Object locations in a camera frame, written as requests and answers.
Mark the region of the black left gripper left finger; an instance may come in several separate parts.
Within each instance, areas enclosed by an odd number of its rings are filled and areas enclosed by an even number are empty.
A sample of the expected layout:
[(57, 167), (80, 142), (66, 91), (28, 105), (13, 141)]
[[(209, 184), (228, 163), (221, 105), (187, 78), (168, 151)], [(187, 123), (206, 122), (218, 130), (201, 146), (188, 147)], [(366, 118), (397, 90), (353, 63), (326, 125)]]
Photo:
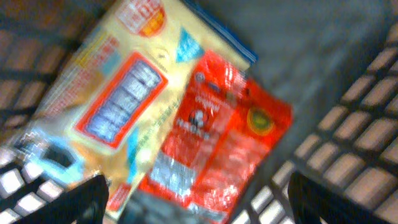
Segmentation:
[(109, 198), (106, 177), (96, 175), (16, 224), (102, 224)]

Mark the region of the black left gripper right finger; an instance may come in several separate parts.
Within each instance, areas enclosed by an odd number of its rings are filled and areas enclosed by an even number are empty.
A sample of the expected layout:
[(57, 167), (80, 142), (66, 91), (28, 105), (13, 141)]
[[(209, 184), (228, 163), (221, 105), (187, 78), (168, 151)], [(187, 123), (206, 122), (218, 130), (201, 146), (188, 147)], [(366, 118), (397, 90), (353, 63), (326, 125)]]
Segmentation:
[(389, 224), (297, 171), (290, 176), (288, 196), (296, 224)]

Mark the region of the beige wet wipes pack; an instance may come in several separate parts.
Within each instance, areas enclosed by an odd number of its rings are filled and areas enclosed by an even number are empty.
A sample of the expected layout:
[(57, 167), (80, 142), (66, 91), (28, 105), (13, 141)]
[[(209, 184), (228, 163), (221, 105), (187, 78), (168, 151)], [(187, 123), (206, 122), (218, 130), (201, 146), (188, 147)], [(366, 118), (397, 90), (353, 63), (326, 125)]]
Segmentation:
[(103, 173), (110, 181), (106, 215), (117, 220), (208, 50), (242, 71), (257, 60), (191, 1), (118, 1), (9, 145), (63, 186)]

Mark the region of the red Hacks candy bag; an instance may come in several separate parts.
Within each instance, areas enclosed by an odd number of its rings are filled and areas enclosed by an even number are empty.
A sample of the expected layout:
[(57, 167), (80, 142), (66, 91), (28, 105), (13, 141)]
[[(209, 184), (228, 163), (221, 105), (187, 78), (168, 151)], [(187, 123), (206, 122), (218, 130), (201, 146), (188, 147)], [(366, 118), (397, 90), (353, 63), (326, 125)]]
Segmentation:
[(173, 125), (139, 189), (226, 223), (293, 109), (213, 51), (191, 74)]

